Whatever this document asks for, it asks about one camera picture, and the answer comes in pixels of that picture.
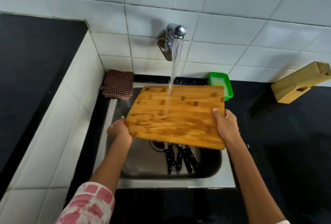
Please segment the sink drain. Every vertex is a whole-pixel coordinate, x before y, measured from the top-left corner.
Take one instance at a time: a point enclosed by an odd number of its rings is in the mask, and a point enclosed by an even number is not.
[[[149,144],[151,145],[151,147],[153,148],[154,151],[164,152],[164,142],[150,140]]]

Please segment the water stream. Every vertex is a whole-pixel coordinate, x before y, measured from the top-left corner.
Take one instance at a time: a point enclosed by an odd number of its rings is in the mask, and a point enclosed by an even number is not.
[[[170,100],[172,95],[172,86],[177,74],[177,66],[180,59],[180,53],[183,47],[183,39],[174,38],[173,46],[172,46],[172,71],[171,77],[169,81],[168,93],[167,93],[167,107],[166,107],[166,115],[168,114],[168,109],[170,107]]]

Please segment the green tray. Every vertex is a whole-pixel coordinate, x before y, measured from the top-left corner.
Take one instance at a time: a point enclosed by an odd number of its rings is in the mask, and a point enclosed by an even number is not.
[[[224,87],[224,101],[233,97],[233,91],[229,76],[222,72],[210,72],[208,75],[208,85]]]

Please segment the red checkered towel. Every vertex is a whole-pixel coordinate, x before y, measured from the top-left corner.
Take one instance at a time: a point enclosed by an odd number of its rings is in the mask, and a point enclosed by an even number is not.
[[[129,99],[133,90],[133,72],[109,70],[101,89],[107,98]]]

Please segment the black knife handle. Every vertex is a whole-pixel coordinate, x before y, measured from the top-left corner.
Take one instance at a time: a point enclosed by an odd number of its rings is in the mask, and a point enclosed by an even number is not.
[[[172,144],[168,145],[168,150],[169,150],[169,153],[170,153],[171,165],[175,166],[176,165],[176,160],[175,160],[175,153],[173,152],[173,149],[172,149]]]
[[[189,161],[191,162],[192,166],[193,166],[193,169],[194,171],[197,172],[197,170],[199,169],[199,163],[197,162],[197,160],[195,159],[193,153],[192,153],[192,150],[189,146],[186,146],[185,150],[187,151],[188,153],[188,157],[189,157]]]
[[[192,173],[193,170],[190,165],[190,156],[188,155],[188,152],[186,151],[186,149],[187,148],[183,149],[183,159],[184,159],[184,163],[185,163],[188,173]]]
[[[180,171],[180,169],[182,169],[182,159],[183,159],[183,148],[179,147],[178,148],[178,153],[177,153],[177,160],[176,160],[176,170]]]
[[[171,171],[172,171],[172,168],[171,168],[172,161],[171,161],[171,154],[169,152],[169,148],[166,149],[166,158],[167,158],[167,165],[168,165],[168,173],[171,173]]]

